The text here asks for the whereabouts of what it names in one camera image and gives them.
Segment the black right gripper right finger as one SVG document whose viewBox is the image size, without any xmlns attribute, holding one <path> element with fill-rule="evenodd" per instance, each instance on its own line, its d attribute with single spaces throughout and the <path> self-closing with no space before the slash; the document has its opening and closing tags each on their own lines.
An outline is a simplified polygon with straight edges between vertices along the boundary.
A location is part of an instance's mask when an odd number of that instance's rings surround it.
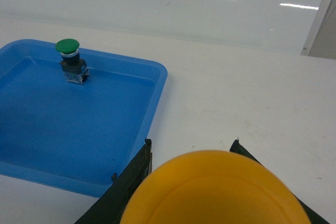
<svg viewBox="0 0 336 224">
<path fill-rule="evenodd" d="M 261 164 L 247 149 L 245 149 L 239 142 L 239 139 L 233 141 L 230 149 L 230 152 L 242 155 L 246 158 L 256 161 L 257 163 Z M 310 222 L 312 224 L 328 224 L 329 222 L 326 221 L 323 217 L 321 217 L 318 213 L 316 213 L 313 209 L 307 206 L 303 201 L 301 201 L 297 196 L 296 199 L 304 209 L 305 213 L 307 214 Z"/>
</svg>

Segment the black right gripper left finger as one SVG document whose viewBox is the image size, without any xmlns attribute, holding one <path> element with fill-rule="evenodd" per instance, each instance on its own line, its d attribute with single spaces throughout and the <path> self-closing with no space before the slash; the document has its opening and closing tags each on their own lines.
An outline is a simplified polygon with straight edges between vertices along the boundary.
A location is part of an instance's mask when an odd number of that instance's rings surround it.
<svg viewBox="0 0 336 224">
<path fill-rule="evenodd" d="M 76 223 L 120 223 L 130 198 L 152 172 L 152 141 L 145 139 L 126 168 L 111 187 L 86 211 Z"/>
</svg>

